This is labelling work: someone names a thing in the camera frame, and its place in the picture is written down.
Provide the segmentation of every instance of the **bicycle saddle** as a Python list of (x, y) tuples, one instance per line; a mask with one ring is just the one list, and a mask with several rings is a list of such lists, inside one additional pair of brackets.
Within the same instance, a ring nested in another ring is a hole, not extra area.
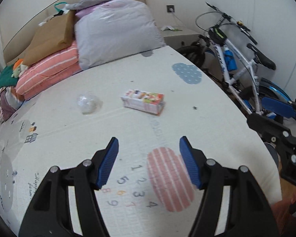
[(248, 43), (247, 47), (254, 52), (256, 57), (263, 66), (276, 70), (276, 65), (273, 61), (271, 61), (267, 56), (265, 56), (262, 52), (260, 52), (254, 45)]

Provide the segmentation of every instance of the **box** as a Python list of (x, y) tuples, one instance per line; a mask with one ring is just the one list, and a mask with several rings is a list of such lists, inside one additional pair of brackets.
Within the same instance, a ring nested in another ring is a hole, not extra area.
[(164, 106), (163, 97), (160, 93), (130, 89), (121, 98), (124, 107), (159, 114)]

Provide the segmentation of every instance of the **screw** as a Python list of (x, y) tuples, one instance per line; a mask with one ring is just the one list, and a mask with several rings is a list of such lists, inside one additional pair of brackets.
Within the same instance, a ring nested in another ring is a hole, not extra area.
[(214, 161), (213, 159), (209, 159), (209, 160), (206, 160), (206, 164), (209, 166), (213, 166), (216, 164), (216, 161)]
[(293, 163), (296, 163), (296, 155), (292, 155), (290, 159), (292, 160)]
[(287, 131), (284, 131), (284, 132), (283, 132), (283, 135), (284, 135), (285, 137), (288, 137), (288, 136), (289, 136), (289, 133), (288, 133)]
[(92, 164), (92, 161), (91, 161), (91, 160), (84, 160), (84, 161), (82, 162), (82, 164), (83, 164), (84, 166), (90, 166), (90, 165)]
[(52, 166), (51, 169), (50, 169), (50, 171), (52, 173), (56, 173), (58, 171), (58, 167), (57, 166)]
[(240, 171), (243, 173), (247, 173), (249, 171), (249, 169), (246, 166), (241, 166)]

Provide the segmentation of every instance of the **bedside table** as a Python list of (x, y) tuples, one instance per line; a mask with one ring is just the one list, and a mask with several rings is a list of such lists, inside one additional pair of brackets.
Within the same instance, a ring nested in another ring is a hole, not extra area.
[(198, 40), (200, 33), (190, 30), (183, 26), (172, 26), (181, 29), (182, 31), (161, 31), (161, 36), (164, 38), (165, 43), (171, 48), (177, 50), (182, 46), (189, 46), (192, 42)]

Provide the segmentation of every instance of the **green pillow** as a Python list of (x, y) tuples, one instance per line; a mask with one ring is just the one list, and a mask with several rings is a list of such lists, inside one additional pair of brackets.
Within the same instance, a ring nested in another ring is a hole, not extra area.
[(2, 87), (16, 86), (18, 78), (11, 77), (13, 65), (6, 66), (0, 74), (0, 89)]

